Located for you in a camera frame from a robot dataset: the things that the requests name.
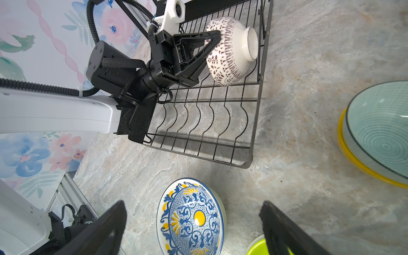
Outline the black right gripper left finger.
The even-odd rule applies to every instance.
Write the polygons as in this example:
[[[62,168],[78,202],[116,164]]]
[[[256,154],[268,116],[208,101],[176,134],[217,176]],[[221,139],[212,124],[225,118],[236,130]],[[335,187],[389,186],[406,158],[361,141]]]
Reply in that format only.
[[[119,254],[126,220],[125,203],[119,200],[56,254],[117,255]]]

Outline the lime green bowl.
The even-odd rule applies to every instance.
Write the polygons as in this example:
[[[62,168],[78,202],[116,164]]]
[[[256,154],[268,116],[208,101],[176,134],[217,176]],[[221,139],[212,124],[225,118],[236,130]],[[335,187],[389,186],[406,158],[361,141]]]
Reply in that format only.
[[[294,255],[291,249],[280,239],[272,238],[272,250],[268,249],[269,240],[262,234],[255,238],[247,248],[246,255]]]

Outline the blue yellow patterned bowl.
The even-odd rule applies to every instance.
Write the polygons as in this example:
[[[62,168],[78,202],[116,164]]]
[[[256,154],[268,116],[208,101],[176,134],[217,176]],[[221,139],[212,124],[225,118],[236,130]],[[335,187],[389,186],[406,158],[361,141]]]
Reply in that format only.
[[[159,247],[165,255],[219,255],[227,219],[218,194],[203,182],[181,178],[163,193],[157,209]]]

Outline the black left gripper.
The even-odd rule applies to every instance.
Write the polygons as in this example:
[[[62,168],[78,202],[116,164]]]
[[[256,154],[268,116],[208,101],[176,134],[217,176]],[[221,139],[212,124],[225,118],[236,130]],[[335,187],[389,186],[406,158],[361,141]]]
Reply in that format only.
[[[219,30],[204,33],[176,34],[148,31],[151,60],[137,71],[137,101],[166,94],[172,85],[186,88],[199,83],[206,59],[221,41]]]

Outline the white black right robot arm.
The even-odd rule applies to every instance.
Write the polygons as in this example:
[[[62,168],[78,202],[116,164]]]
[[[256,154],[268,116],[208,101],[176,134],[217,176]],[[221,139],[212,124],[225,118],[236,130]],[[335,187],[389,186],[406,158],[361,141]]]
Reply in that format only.
[[[100,217],[85,205],[71,211],[73,224],[64,226],[64,214],[38,210],[1,183],[1,254],[123,254],[121,242],[127,212],[122,200]],[[263,233],[250,244],[247,254],[327,254],[272,202],[263,203],[259,216]],[[212,188],[196,179],[181,178],[171,183],[152,218],[164,255],[220,255],[223,251],[225,207]]]

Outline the white maroon patterned bowl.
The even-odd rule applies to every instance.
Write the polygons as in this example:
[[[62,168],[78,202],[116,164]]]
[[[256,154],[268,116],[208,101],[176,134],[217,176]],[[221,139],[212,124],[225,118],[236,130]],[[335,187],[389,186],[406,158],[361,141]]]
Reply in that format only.
[[[238,19],[220,17],[211,20],[206,31],[220,31],[221,40],[207,56],[207,66],[219,86],[230,86],[242,79],[259,53],[258,35]]]

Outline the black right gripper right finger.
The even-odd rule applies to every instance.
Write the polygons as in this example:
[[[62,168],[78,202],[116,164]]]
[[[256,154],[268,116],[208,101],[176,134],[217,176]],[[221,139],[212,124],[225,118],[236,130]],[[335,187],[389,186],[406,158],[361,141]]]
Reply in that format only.
[[[270,255],[330,255],[272,202],[263,202],[259,217]]]

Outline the teal striped bowl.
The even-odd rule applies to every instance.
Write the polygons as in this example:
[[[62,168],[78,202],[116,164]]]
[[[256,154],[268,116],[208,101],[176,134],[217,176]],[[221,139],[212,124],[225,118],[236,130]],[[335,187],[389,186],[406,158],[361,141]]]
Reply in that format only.
[[[389,81],[359,92],[348,104],[344,140],[361,163],[408,185],[408,83]]]

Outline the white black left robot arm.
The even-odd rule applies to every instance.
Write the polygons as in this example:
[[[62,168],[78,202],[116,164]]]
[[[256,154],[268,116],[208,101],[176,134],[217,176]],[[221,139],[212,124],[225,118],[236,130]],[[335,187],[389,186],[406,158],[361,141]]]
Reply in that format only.
[[[90,90],[1,79],[1,132],[91,131],[144,143],[161,95],[170,102],[171,86],[197,85],[206,57],[221,40],[218,30],[148,36],[149,62],[98,42],[86,73]]]

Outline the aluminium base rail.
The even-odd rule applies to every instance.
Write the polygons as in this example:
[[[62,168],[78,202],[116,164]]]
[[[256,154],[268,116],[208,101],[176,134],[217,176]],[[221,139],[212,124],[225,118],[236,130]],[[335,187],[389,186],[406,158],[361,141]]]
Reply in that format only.
[[[57,255],[56,252],[103,214],[99,216],[95,212],[75,184],[72,175],[66,174],[57,188],[48,215],[51,218],[52,231],[43,252],[44,255]],[[124,254],[125,252],[120,247],[118,255]]]

